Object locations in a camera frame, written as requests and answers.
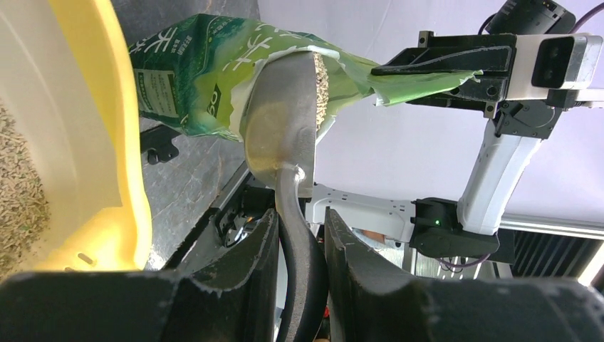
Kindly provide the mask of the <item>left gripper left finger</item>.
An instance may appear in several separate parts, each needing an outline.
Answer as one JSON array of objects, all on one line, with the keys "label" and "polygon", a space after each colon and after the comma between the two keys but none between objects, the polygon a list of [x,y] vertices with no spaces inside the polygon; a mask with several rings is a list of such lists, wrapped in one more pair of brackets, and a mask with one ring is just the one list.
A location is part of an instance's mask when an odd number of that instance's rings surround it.
[{"label": "left gripper left finger", "polygon": [[278,215],[192,274],[38,272],[1,285],[3,341],[271,341]]}]

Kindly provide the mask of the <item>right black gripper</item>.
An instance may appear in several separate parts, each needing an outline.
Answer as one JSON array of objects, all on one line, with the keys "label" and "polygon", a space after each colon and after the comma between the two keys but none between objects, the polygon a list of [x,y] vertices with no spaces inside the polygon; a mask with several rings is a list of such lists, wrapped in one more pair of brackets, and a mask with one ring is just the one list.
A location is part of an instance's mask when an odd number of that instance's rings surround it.
[{"label": "right black gripper", "polygon": [[548,139],[561,110],[544,100],[512,100],[511,76],[517,56],[515,35],[434,36],[425,31],[420,46],[406,48],[392,60],[375,67],[375,76],[434,75],[474,71],[451,90],[412,100],[413,105],[480,111],[494,126],[494,134]]}]

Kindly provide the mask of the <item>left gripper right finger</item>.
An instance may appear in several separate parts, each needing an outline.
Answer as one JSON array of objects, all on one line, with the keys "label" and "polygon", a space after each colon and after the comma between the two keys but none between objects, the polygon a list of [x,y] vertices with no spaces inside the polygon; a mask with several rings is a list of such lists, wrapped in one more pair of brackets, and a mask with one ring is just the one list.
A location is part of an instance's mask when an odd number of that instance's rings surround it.
[{"label": "left gripper right finger", "polygon": [[603,296],[567,279],[414,276],[325,215],[333,341],[601,341]]}]

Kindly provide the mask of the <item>grey metal scoop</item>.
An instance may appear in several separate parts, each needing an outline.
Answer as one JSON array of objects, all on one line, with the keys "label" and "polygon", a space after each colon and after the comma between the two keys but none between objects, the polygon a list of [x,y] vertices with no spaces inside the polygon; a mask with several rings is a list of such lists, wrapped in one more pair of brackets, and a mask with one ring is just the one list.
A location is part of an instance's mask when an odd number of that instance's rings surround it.
[{"label": "grey metal scoop", "polygon": [[313,341],[328,297],[326,261],[300,206],[314,186],[316,110],[315,58],[297,52],[262,69],[244,114],[246,163],[275,192],[288,272],[278,341]]}]

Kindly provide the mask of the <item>green litter bag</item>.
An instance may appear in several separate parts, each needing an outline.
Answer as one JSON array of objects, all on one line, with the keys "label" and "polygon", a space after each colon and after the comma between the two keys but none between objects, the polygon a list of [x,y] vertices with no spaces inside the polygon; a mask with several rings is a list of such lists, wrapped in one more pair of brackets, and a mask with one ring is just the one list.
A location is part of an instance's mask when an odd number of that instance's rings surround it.
[{"label": "green litter bag", "polygon": [[374,76],[374,61],[313,34],[254,19],[196,14],[130,45],[140,112],[188,136],[240,141],[258,74],[296,52],[315,58],[318,137],[328,132],[341,108],[370,95],[379,106],[396,105],[451,90],[476,75]]}]

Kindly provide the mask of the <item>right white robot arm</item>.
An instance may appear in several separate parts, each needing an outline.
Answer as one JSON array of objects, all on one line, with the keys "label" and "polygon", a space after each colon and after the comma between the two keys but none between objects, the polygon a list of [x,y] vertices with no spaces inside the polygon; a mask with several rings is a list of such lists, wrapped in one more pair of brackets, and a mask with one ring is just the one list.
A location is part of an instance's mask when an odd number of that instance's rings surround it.
[{"label": "right white robot arm", "polygon": [[499,248],[505,207],[530,159],[549,138],[563,111],[576,105],[571,76],[588,42],[572,33],[575,16],[554,1],[507,1],[478,35],[420,34],[407,48],[372,70],[388,76],[428,76],[435,71],[479,70],[474,82],[418,105],[480,110],[489,116],[477,161],[457,201],[428,197],[385,208],[371,197],[340,195],[316,186],[306,219],[322,224],[327,209],[353,215],[354,223],[436,259],[482,257]]}]

